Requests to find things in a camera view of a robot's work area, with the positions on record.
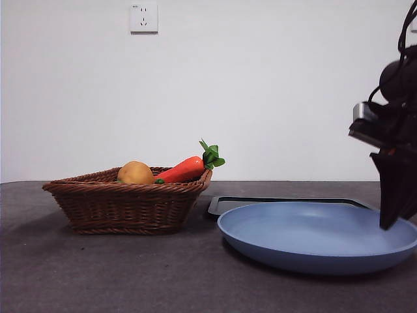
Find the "black tray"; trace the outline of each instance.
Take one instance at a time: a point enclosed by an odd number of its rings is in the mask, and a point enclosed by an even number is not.
[[[207,213],[211,216],[220,216],[221,214],[228,212],[236,207],[242,207],[243,205],[249,205],[253,203],[261,202],[283,202],[283,201],[308,201],[308,202],[321,202],[321,203],[347,203],[355,205],[357,207],[363,207],[370,209],[370,207],[357,202],[352,199],[339,199],[339,198],[254,198],[254,197],[232,197],[221,196],[213,197],[210,206],[207,209]]]

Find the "toy carrot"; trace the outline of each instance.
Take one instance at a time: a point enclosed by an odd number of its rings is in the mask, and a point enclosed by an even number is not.
[[[212,170],[214,167],[225,164],[224,158],[219,158],[219,147],[210,147],[203,139],[199,142],[204,149],[203,158],[191,156],[173,168],[159,173],[155,177],[156,184],[179,183],[201,176],[206,169]]]

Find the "wicker basket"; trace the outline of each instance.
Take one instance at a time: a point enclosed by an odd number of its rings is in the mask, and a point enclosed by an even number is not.
[[[123,184],[120,168],[61,179],[42,188],[52,193],[77,233],[161,235],[179,231],[211,170],[187,183]],[[151,168],[154,175],[169,168]]]

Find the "basket rim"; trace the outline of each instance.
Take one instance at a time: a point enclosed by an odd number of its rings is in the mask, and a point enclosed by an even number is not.
[[[67,192],[77,192],[79,189],[83,191],[123,191],[123,192],[187,192],[197,191],[205,189],[210,183],[212,176],[212,170],[206,169],[198,180],[187,183],[164,183],[164,184],[128,184],[118,183],[116,181],[84,181],[89,176],[107,174],[112,171],[118,171],[121,167],[111,168],[104,171],[97,171],[94,173],[88,173],[85,175],[79,175],[75,177],[68,177],[64,179],[56,179],[46,183],[42,186],[43,190],[50,191],[51,193],[61,193],[61,190],[57,192],[57,189],[65,188]],[[164,167],[150,167],[152,171],[168,170],[170,168]]]

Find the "dark tabletop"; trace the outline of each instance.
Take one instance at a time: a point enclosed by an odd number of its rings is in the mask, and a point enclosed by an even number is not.
[[[78,235],[43,182],[1,185],[1,312],[417,312],[417,254],[360,276],[313,276],[240,255],[207,215],[213,196],[353,198],[376,182],[213,181],[174,235]]]

